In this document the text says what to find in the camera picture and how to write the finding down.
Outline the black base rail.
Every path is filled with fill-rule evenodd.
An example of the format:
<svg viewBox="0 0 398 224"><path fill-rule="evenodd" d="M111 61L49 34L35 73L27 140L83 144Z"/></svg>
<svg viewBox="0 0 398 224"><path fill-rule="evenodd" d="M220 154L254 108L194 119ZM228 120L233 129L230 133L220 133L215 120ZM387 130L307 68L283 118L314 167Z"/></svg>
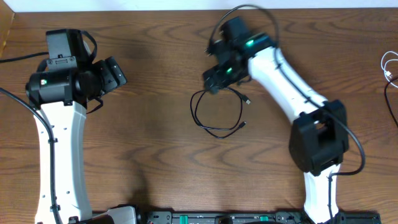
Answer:
<svg viewBox="0 0 398 224"><path fill-rule="evenodd" d="M271 212L176 212L171 208L140 210L129 204L119 204L112 208L131 207L136 221L127 223L164 223L164 224L218 224L218 223L315 223L303 210L276 210ZM376 212L338 212L333 223L381 224L381 216Z"/></svg>

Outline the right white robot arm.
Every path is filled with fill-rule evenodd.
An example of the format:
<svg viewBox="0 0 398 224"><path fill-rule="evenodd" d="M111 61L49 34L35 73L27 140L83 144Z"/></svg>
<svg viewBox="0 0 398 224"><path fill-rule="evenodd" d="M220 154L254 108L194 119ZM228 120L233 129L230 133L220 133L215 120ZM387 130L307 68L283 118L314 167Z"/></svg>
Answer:
<svg viewBox="0 0 398 224"><path fill-rule="evenodd" d="M203 73L204 91L229 90L244 78L263 86L291 124L289 152L303 172L304 211L312 223L337 221L336 177L348 150L346 109L310 87L285 59L277 39L254 34L240 17L216 25L222 38L210 38L217 65Z"/></svg>

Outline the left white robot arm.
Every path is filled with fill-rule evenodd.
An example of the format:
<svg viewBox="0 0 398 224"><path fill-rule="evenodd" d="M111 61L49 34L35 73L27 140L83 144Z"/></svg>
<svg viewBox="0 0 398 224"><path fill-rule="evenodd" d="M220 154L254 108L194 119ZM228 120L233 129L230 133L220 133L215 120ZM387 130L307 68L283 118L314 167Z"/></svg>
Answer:
<svg viewBox="0 0 398 224"><path fill-rule="evenodd" d="M94 214L83 159L87 104L126 84L114 57L96 61L85 30L46 33L48 59L25 86L35 113L40 145L40 197L36 223L137 223L131 205Z"/></svg>

